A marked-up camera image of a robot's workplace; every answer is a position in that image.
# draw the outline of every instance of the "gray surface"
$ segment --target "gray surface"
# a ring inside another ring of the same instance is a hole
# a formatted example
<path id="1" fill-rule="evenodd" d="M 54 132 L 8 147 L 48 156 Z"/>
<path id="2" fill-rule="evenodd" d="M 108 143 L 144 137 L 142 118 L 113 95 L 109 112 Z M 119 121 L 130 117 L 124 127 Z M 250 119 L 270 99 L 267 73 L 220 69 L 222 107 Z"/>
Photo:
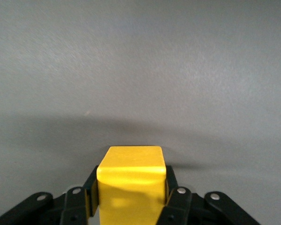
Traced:
<path id="1" fill-rule="evenodd" d="M 281 225 L 281 1 L 0 1 L 0 214 L 128 144 Z"/>

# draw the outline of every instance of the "yellow block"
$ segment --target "yellow block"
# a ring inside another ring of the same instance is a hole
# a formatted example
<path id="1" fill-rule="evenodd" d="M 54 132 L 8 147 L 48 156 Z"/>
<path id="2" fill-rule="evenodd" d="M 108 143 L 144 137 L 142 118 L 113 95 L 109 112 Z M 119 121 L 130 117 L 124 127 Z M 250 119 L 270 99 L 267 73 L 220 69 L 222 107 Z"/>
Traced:
<path id="1" fill-rule="evenodd" d="M 159 146 L 110 147 L 97 169 L 100 225 L 155 225 L 165 204 Z"/>

